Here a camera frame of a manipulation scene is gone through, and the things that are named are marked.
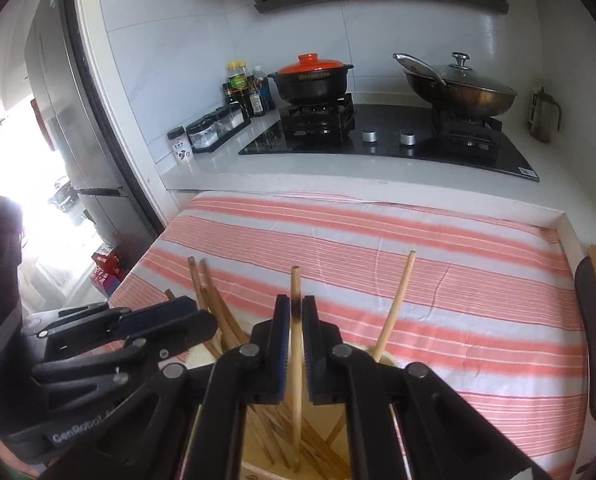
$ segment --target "orange pot lid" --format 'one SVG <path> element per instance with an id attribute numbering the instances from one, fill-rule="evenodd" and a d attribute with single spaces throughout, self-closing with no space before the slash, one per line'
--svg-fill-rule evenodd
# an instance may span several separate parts
<path id="1" fill-rule="evenodd" d="M 293 65 L 283 66 L 278 74 L 295 74 L 298 72 L 313 72 L 328 68 L 340 68 L 345 64 L 335 59 L 318 59 L 318 54 L 300 54 L 298 62 Z"/>

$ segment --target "gas stove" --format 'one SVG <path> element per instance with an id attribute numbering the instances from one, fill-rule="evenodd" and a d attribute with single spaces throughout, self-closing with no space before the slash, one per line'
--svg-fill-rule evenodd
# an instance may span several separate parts
<path id="1" fill-rule="evenodd" d="M 286 107 L 280 120 L 241 150 L 262 153 L 342 153 L 433 160 L 539 177 L 493 118 L 466 120 L 444 110 L 356 105 L 347 94 L 327 105 Z"/>

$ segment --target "red and white striped cloth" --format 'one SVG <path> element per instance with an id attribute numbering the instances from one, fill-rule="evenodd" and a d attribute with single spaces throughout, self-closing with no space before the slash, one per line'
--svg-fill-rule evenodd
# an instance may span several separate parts
<path id="1" fill-rule="evenodd" d="M 556 232 L 349 197 L 204 192 L 111 298 L 143 308 L 195 297 L 187 257 L 206 258 L 244 325 L 268 319 L 299 266 L 303 294 L 345 341 L 371 345 L 406 255 L 415 267 L 387 351 L 421 361 L 554 479 L 569 477 L 587 402 L 587 349 Z"/>

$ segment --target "black glass cooktop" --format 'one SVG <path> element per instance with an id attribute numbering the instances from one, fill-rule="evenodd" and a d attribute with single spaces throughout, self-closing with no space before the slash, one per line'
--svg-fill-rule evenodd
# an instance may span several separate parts
<path id="1" fill-rule="evenodd" d="M 298 130 L 289 111 L 281 110 L 281 119 L 261 133 L 239 152 L 240 155 L 262 153 L 341 153 L 348 155 L 395 156 L 447 162 L 483 170 L 507 173 L 529 180 L 539 177 L 524 156 L 504 133 L 496 129 L 501 123 L 474 128 L 472 124 L 448 121 L 430 108 L 393 105 L 353 104 L 353 117 L 346 129 L 327 128 L 315 119 L 316 126 Z M 363 130 L 375 131 L 375 142 L 363 140 Z M 413 134 L 401 144 L 401 132 Z"/>

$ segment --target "white countertop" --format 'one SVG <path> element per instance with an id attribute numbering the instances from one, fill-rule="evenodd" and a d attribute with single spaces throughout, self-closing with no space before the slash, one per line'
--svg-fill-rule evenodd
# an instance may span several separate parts
<path id="1" fill-rule="evenodd" d="M 238 155 L 279 118 L 275 110 L 213 153 L 198 154 L 162 175 L 169 190 L 249 192 L 316 191 L 361 200 L 393 202 L 482 214 L 557 228 L 575 268 L 596 244 L 596 206 L 556 148 L 526 132 L 521 121 L 503 130 L 540 177 L 540 182 L 454 164 L 388 156 L 278 153 Z M 574 250 L 571 228 L 578 240 Z"/>

